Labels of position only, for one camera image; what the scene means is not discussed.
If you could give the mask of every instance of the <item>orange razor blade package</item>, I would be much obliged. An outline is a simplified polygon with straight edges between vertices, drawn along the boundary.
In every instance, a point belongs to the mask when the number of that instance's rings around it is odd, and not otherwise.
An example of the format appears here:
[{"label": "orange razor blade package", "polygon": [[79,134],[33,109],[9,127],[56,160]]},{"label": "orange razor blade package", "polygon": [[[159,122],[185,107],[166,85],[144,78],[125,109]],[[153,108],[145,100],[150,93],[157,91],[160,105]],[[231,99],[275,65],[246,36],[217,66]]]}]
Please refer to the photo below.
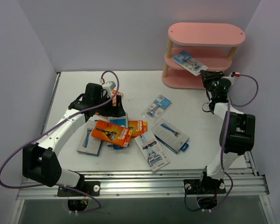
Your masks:
[{"label": "orange razor blade package", "polygon": [[127,147],[132,131],[128,128],[99,120],[91,135],[114,145]]},{"label": "orange razor blade package", "polygon": [[143,120],[129,120],[128,127],[132,131],[132,138],[147,132],[147,121]]}]

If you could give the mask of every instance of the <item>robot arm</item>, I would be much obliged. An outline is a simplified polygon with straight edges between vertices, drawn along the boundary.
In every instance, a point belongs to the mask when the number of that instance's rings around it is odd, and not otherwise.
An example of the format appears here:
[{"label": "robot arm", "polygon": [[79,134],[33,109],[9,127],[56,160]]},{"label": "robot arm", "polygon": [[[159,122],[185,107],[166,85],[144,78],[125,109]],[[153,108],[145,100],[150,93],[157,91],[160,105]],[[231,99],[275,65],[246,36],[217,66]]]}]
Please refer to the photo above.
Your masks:
[{"label": "robot arm", "polygon": [[[238,75],[233,72],[229,77],[224,77],[222,72],[202,71],[201,76],[210,100],[210,111],[224,120],[219,138],[220,146],[222,146],[228,110],[228,90],[234,84],[235,78]],[[255,116],[244,114],[230,106],[228,131],[223,152],[223,167],[225,170],[238,157],[252,150],[254,146],[254,132]],[[216,189],[223,182],[224,175],[224,170],[221,167],[221,151],[218,151],[211,164],[204,169],[200,184],[205,189]]]},{"label": "robot arm", "polygon": [[36,143],[30,144],[23,149],[23,175],[49,187],[66,185],[84,191],[84,176],[61,168],[58,155],[73,133],[95,113],[99,113],[102,116],[125,116],[126,113],[121,104],[121,96],[116,96],[116,106],[113,106],[112,101],[110,101],[100,108],[71,117],[77,112],[109,100],[112,89],[115,86],[114,82],[103,83],[103,85],[87,84],[85,93],[81,94],[69,105],[68,110],[58,123],[65,119],[68,121],[39,139]]}]

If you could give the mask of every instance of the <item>pink shelf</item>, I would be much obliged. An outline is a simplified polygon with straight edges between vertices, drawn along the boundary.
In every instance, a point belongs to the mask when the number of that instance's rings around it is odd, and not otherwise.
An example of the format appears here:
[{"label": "pink shelf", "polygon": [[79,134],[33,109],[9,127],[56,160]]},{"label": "pink shelf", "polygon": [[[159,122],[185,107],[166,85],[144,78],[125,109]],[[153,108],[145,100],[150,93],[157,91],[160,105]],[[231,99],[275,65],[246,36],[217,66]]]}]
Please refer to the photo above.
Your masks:
[{"label": "pink shelf", "polygon": [[227,23],[179,22],[168,29],[168,36],[183,46],[236,47],[245,40],[243,30]]},{"label": "pink shelf", "polygon": [[165,63],[173,69],[184,70],[182,66],[172,60],[176,54],[183,50],[189,52],[195,59],[208,66],[208,71],[225,71],[232,63],[232,60],[227,58],[227,53],[222,49],[197,47],[172,48],[171,57],[165,57]]},{"label": "pink shelf", "polygon": [[167,76],[162,77],[165,85],[179,89],[204,89],[201,76],[194,76],[186,70],[168,68]]}]

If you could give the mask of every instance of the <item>gillette logo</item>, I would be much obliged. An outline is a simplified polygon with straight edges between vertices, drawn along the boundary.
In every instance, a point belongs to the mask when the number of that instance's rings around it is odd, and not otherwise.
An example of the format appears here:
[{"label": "gillette logo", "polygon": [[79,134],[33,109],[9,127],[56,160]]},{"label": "gillette logo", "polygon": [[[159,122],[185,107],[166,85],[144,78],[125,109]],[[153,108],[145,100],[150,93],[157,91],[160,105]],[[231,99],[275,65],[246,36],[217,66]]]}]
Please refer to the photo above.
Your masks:
[{"label": "gillette logo", "polygon": [[143,150],[148,149],[149,147],[152,147],[152,146],[154,146],[155,144],[157,144],[157,142],[156,142],[156,141],[153,141],[153,142],[147,144],[146,146],[142,147],[142,149],[143,149]]}]

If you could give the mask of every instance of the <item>white wall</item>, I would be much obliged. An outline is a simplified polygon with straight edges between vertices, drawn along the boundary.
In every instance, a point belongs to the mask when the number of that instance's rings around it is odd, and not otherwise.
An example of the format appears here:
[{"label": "white wall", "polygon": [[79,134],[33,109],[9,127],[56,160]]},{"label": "white wall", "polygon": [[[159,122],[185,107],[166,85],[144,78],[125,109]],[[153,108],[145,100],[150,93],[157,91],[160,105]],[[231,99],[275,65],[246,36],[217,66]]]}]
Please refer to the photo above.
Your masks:
[{"label": "white wall", "polygon": [[[258,96],[243,110],[256,116],[252,154],[260,174],[266,175],[270,202],[280,224],[280,0],[262,0],[245,33],[246,41],[232,68],[259,82]],[[254,91],[253,81],[243,77],[231,96],[242,104]]]},{"label": "white wall", "polygon": [[245,29],[260,0],[18,0],[57,71],[161,70],[180,21]]},{"label": "white wall", "polygon": [[[21,144],[40,134],[55,70],[16,0],[0,0],[0,166]],[[3,181],[21,182],[21,154]],[[0,224],[9,221],[17,190],[0,186]]]}]

